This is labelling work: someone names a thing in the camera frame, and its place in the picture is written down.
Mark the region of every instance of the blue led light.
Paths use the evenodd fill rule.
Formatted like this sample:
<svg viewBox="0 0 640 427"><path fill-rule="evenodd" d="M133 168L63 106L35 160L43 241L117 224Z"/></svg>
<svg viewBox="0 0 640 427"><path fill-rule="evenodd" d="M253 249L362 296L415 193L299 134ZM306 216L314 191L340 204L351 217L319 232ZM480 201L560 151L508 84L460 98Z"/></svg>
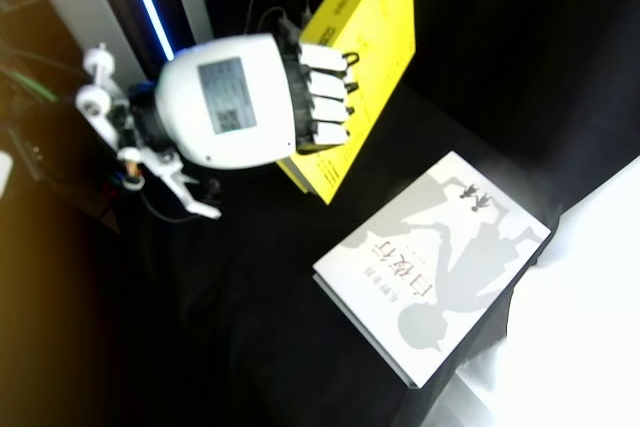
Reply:
<svg viewBox="0 0 640 427"><path fill-rule="evenodd" d="M142 0L142 2L147 9L147 14L149 15L149 19L151 19L151 24L153 25L153 29L156 31L156 36L160 41L160 45L162 45L164 55L167 57L167 60L173 60L173 49L171 48L171 44L169 44L169 39L164 31L162 22L160 22L158 11L156 10L155 5L153 5L153 0Z"/></svg>

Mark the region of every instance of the book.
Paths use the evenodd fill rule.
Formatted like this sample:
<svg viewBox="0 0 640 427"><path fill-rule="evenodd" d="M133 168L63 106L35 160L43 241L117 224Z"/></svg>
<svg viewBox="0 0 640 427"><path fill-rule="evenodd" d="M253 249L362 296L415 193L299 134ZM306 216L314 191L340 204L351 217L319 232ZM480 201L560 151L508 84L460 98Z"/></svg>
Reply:
<svg viewBox="0 0 640 427"><path fill-rule="evenodd" d="M451 152L322 257L314 278L421 388L549 233Z"/></svg>
<svg viewBox="0 0 640 427"><path fill-rule="evenodd" d="M360 89L349 95L355 113L347 144L278 162L304 192L333 199L415 52L413 0L324 0L302 32L302 42L357 52Z"/></svg>

